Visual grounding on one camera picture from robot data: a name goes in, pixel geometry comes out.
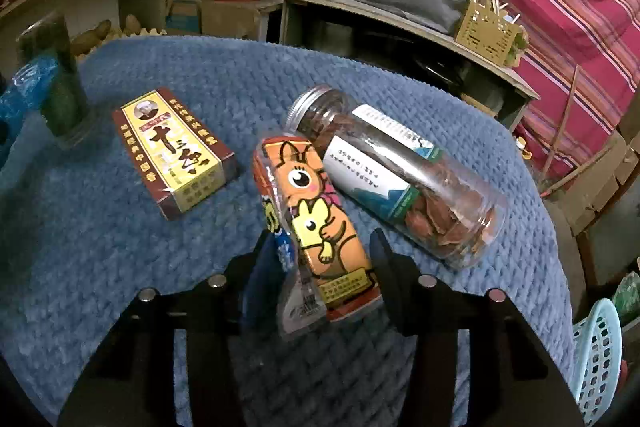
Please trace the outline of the straw broom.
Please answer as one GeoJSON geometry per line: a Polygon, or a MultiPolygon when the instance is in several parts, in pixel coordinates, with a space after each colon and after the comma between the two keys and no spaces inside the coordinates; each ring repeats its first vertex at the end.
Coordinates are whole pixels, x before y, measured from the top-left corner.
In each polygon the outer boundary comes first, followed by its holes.
{"type": "Polygon", "coordinates": [[[600,83],[576,65],[570,77],[549,78],[525,126],[534,137],[541,165],[538,188],[546,198],[589,169],[606,152],[602,146],[620,120],[600,83]]]}

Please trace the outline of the green vegetables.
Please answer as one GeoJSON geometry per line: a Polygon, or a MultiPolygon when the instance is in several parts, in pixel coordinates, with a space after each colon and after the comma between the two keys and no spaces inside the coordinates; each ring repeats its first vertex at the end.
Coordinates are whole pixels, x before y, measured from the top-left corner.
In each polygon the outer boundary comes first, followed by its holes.
{"type": "Polygon", "coordinates": [[[528,33],[524,26],[518,25],[518,32],[515,35],[508,54],[506,54],[504,66],[509,68],[517,68],[520,66],[521,58],[524,56],[528,46],[528,33]]]}

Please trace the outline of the wooden side table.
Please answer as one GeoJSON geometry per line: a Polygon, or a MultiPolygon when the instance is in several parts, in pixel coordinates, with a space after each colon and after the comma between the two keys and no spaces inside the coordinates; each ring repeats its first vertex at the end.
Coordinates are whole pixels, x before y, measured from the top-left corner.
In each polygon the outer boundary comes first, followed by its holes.
{"type": "Polygon", "coordinates": [[[282,0],[279,42],[430,84],[509,130],[540,99],[513,69],[492,64],[450,36],[356,0],[282,0]]]}

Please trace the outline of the orange cartoon snack packet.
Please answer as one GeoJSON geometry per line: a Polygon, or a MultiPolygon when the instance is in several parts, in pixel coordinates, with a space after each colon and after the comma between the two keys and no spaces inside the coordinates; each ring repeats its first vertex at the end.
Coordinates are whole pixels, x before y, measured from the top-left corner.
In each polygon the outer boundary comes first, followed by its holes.
{"type": "Polygon", "coordinates": [[[370,257],[314,146],[299,136],[268,136],[256,146],[252,166],[285,273],[281,333],[356,319],[380,305],[370,257]]]}

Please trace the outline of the light blue plastic basket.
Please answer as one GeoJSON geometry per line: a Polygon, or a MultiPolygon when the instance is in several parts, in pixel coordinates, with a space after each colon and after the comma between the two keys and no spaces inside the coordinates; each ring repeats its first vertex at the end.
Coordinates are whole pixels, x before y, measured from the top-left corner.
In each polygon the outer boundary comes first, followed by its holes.
{"type": "Polygon", "coordinates": [[[622,364],[622,329],[614,303],[598,300],[573,326],[574,371],[570,391],[586,426],[593,426],[613,402],[622,364]]]}

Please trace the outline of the yellow brown spice box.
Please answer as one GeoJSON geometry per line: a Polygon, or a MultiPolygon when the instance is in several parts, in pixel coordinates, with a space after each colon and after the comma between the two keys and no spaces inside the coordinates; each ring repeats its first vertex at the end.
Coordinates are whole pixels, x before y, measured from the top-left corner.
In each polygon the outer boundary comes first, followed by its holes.
{"type": "Polygon", "coordinates": [[[112,118],[167,220],[179,218],[238,175],[231,148],[165,87],[116,108],[112,118]]]}

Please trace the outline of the blue knitted table cloth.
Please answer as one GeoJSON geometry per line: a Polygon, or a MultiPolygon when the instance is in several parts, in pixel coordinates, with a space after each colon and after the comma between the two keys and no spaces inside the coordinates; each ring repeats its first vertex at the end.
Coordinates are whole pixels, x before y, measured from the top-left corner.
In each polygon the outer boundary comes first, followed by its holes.
{"type": "Polygon", "coordinates": [[[1,352],[48,421],[136,292],[184,291],[250,251],[264,227],[250,160],[304,91],[326,83],[431,140],[506,196],[494,248],[452,271],[386,230],[399,254],[458,291],[501,287],[564,376],[573,372],[573,313],[552,220],[510,132],[427,84],[329,54],[196,37],[120,39],[80,64],[94,124],[56,144],[39,115],[25,121],[1,170],[1,352]],[[239,176],[167,220],[131,161],[112,114],[169,89],[228,145],[239,176]]]}

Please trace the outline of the yellow chopstick holder box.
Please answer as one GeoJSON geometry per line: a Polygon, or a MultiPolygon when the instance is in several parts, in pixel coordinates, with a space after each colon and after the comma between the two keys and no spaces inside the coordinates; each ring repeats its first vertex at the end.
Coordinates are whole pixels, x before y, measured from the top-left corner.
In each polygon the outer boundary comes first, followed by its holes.
{"type": "Polygon", "coordinates": [[[507,7],[500,0],[468,0],[454,41],[492,64],[506,67],[506,54],[521,25],[520,16],[510,15],[507,7]]]}

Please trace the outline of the blue plastic wrapper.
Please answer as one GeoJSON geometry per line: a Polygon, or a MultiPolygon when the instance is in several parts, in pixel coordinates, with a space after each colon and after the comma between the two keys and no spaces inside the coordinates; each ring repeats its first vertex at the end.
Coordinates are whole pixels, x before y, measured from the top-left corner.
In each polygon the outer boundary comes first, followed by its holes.
{"type": "Polygon", "coordinates": [[[1,95],[1,120],[12,131],[20,130],[29,112],[40,109],[59,72],[58,60],[51,54],[35,57],[16,72],[1,95]]]}

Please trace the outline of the clear plastic snack jar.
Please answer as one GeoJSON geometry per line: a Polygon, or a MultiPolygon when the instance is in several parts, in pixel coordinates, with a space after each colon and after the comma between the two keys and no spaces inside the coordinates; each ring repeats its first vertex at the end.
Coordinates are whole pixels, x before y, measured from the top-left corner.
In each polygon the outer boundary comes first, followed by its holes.
{"type": "Polygon", "coordinates": [[[337,188],[450,268],[491,251],[504,196],[390,116],[320,84],[296,98],[285,128],[312,143],[337,188]]]}

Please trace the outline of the green glass bottle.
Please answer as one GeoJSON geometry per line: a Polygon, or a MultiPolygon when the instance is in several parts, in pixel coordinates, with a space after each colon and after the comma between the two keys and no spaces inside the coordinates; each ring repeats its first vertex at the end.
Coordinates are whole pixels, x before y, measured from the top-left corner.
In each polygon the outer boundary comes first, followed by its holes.
{"type": "Polygon", "coordinates": [[[58,145],[72,148],[80,143],[89,131],[92,109],[64,16],[51,12],[24,30],[17,38],[17,57],[21,66],[41,66],[51,78],[47,88],[39,88],[44,93],[39,110],[58,145]]]}

